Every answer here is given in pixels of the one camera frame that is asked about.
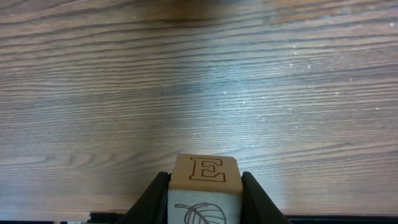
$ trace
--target toy block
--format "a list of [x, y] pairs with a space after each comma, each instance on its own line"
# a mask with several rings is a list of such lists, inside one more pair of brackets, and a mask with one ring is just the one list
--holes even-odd
[[233, 157], [179, 154], [169, 182], [169, 224], [239, 224], [243, 186]]

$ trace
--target leaf engraving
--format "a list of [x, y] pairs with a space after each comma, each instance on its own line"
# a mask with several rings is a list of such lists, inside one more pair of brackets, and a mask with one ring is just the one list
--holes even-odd
[[194, 206], [175, 204], [175, 208], [185, 208], [184, 224], [226, 224], [224, 211], [213, 203], [199, 203]]

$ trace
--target cube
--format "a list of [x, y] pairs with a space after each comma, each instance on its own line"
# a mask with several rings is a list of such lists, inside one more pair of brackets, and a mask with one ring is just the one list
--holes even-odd
[[239, 224], [243, 186], [233, 157], [179, 154], [169, 182], [169, 224]]

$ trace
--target wooden block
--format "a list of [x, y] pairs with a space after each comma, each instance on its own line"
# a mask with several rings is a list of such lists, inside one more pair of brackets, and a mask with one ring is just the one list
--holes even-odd
[[242, 192], [233, 157], [179, 154], [169, 182], [169, 223], [238, 224]]

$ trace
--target wood grain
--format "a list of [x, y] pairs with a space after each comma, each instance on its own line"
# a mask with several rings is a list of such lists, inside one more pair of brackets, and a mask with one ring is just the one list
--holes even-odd
[[288, 215], [398, 215], [398, 9], [0, 2], [0, 220], [125, 212], [178, 153]]

